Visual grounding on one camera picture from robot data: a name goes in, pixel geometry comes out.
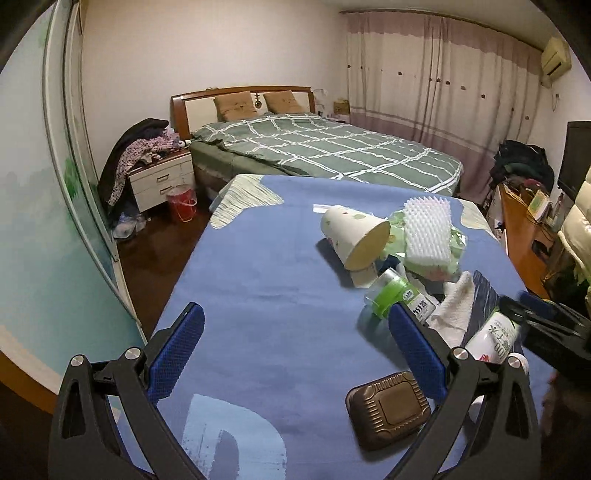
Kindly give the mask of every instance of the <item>black jacket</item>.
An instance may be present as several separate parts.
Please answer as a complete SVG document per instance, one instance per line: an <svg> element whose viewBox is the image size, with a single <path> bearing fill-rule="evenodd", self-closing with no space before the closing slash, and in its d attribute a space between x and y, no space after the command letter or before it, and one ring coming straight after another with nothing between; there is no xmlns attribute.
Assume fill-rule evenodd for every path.
<svg viewBox="0 0 591 480"><path fill-rule="evenodd" d="M495 166L491 169L491 189L510 175L537 180L548 193L554 187L554 170L548 165L546 151L537 145L525 145L514 140L505 140L499 145Z"/></svg>

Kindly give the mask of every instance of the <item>air conditioner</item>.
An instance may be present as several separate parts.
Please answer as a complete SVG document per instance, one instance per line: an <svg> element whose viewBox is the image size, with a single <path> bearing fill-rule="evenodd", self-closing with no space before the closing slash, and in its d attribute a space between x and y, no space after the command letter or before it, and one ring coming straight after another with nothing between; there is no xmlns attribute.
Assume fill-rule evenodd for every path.
<svg viewBox="0 0 591 480"><path fill-rule="evenodd" d="M562 39L552 37L542 52L542 71L554 82L570 68L569 46Z"/></svg>

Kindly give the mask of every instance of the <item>sliding wardrobe door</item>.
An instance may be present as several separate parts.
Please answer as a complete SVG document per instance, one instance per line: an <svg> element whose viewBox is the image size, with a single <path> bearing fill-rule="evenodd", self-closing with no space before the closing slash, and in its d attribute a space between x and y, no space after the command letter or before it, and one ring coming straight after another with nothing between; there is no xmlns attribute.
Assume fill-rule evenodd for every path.
<svg viewBox="0 0 591 480"><path fill-rule="evenodd" d="M66 200L64 178L54 168L43 98L53 9L39 17L0 72L0 356L56 393L73 355L111 360L144 343L79 234L68 203L81 211L79 180L69 173L74 198ZM66 158L59 158L62 165ZM93 238L102 241L98 232ZM4 374L0 368L0 379Z"/></svg>
<svg viewBox="0 0 591 480"><path fill-rule="evenodd" d="M80 24L79 4L73 5L66 34L66 50L64 55L64 102L66 105L66 122L70 135L70 146L74 163L80 174L82 190L100 234L109 248L114 260L119 259L117 246L111 235L109 222L103 210L97 190L99 178L92 161L84 104L82 99L82 26Z"/></svg>
<svg viewBox="0 0 591 480"><path fill-rule="evenodd" d="M88 197L85 195L83 174L74 159L66 122L66 100L64 94L64 55L68 24L73 8L72 0L58 0L55 3L47 32L43 66L43 96L47 136L57 177L74 224L80 236L95 259L113 290L116 287L113 269L113 255L109 242L101 233L102 221L97 222Z"/></svg>

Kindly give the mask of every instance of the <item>blue cloth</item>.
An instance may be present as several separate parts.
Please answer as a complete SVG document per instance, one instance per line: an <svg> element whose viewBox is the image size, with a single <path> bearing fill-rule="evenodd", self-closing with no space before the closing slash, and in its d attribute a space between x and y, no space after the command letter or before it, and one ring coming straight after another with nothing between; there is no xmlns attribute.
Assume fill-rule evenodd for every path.
<svg viewBox="0 0 591 480"><path fill-rule="evenodd" d="M363 453L345 395L407 365L386 322L363 308L364 291L353 288L323 240L313 205L386 217L421 194L307 177L265 176L262 183L284 203L245 209L221 229L208 226L162 313L158 329L195 301L206 321L158 408L210 480L383 479L414 437ZM464 227L463 205L450 201L454 225L468 235L461 269L479 270L499 295L516 298L524 285L504 250L485 231ZM540 415L551 368L525 355ZM125 420L120 431L131 458L146 468ZM464 445L461 433L444 468L457 463Z"/></svg>

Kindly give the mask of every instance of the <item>green plaid duvet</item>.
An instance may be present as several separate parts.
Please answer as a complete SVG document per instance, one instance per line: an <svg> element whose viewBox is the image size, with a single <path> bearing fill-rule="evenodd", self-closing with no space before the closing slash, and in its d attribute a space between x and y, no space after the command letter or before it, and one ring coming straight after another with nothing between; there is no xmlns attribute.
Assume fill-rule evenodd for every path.
<svg viewBox="0 0 591 480"><path fill-rule="evenodd" d="M209 124L193 137L293 175L451 195L462 174L458 160L437 150L312 113Z"/></svg>

